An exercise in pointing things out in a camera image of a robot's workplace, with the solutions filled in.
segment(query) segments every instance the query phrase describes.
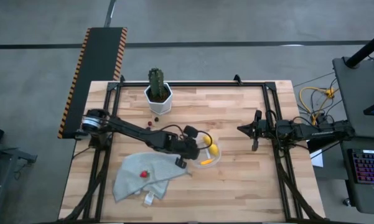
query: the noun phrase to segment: butcher block tabletop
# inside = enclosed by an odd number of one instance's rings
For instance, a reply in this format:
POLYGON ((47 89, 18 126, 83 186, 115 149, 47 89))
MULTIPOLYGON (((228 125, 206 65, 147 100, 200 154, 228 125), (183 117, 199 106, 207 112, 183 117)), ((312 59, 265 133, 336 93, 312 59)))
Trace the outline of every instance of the butcher block tabletop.
MULTIPOLYGON (((291 81, 272 82, 276 83, 283 119, 299 116, 291 81)), ((108 82, 91 83, 85 113, 89 109, 103 107, 107 84, 108 82)), ((158 116, 158 122, 154 121, 157 115, 149 110, 144 89, 121 88, 117 114, 121 119, 144 128, 148 121, 152 121, 152 130, 169 124, 178 124, 181 128, 190 125, 198 130, 207 131, 218 139, 222 156, 213 167, 199 169, 192 164, 188 165, 190 175, 172 179, 164 198, 155 198, 151 206, 143 205, 146 192, 115 203, 112 189, 122 160, 137 152, 154 152, 141 141, 115 133, 101 222, 285 220, 271 142, 260 139, 258 150, 252 152, 253 141, 236 129, 237 126, 250 124, 256 110, 265 111, 260 87, 174 86, 172 109, 169 113, 158 116)), ((176 128, 169 128, 166 131, 179 133, 176 128)), ((89 139, 77 141, 74 154, 86 149, 88 142, 89 139)), ((313 209, 324 217, 308 150, 295 147, 290 152, 299 191, 313 209)), ((84 196, 90 179, 93 155, 94 149, 90 149, 72 161, 59 218, 66 217, 84 196)), ((91 217, 95 214, 97 197, 98 191, 93 196, 91 217)), ((288 199, 294 214, 291 194, 288 194, 288 199)))

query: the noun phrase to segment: concrete floor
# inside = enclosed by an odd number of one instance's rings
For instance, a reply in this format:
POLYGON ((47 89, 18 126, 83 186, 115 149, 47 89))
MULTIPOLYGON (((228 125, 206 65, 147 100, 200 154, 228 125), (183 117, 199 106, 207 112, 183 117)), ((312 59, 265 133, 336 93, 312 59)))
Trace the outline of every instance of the concrete floor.
MULTIPOLYGON (((0 44, 80 43, 86 28, 103 26, 108 5, 109 0, 0 0, 0 44)), ((128 42, 369 40, 374 0, 118 0, 111 27, 120 26, 128 27, 128 42)), ((122 74, 145 80, 151 67, 161 67, 168 80, 229 80, 239 74, 245 80, 298 84, 331 72, 333 58, 360 47, 126 49, 122 74)), ((74 141, 57 139, 57 131, 78 54, 78 49, 0 50, 4 142, 39 155, 12 182, 3 223, 47 222, 58 215, 74 141)), ((326 88, 333 79, 329 75, 295 92, 326 88)), ((331 115, 345 119, 342 104, 331 115)), ((347 196, 344 182, 318 184, 327 217, 374 223, 374 215, 341 204, 347 196)))

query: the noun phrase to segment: keyboard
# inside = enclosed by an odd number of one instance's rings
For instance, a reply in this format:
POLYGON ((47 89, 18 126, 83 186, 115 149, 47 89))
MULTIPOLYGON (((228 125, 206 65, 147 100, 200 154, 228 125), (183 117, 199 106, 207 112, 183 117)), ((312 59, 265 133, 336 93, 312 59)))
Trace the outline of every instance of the keyboard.
POLYGON ((371 150, 350 149, 351 165, 355 181, 359 184, 374 184, 374 152, 371 150))

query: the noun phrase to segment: red berry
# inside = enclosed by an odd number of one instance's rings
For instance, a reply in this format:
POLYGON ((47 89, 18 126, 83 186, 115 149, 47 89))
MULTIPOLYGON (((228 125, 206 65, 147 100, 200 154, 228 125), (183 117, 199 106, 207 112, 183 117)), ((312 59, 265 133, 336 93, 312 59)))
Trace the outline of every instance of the red berry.
POLYGON ((142 177, 142 178, 147 178, 148 177, 148 171, 146 171, 146 170, 142 171, 139 176, 142 177))

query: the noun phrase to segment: gray towel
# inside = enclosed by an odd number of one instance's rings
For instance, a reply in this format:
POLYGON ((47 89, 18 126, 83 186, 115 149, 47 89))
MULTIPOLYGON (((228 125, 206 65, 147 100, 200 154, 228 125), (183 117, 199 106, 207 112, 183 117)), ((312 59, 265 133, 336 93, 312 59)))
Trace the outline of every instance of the gray towel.
POLYGON ((156 152, 135 153, 123 159, 116 175, 113 196, 119 202, 140 190, 151 191, 159 199, 166 193, 169 180, 187 173, 187 169, 176 166, 178 155, 156 152), (147 170, 149 177, 140 174, 147 170))

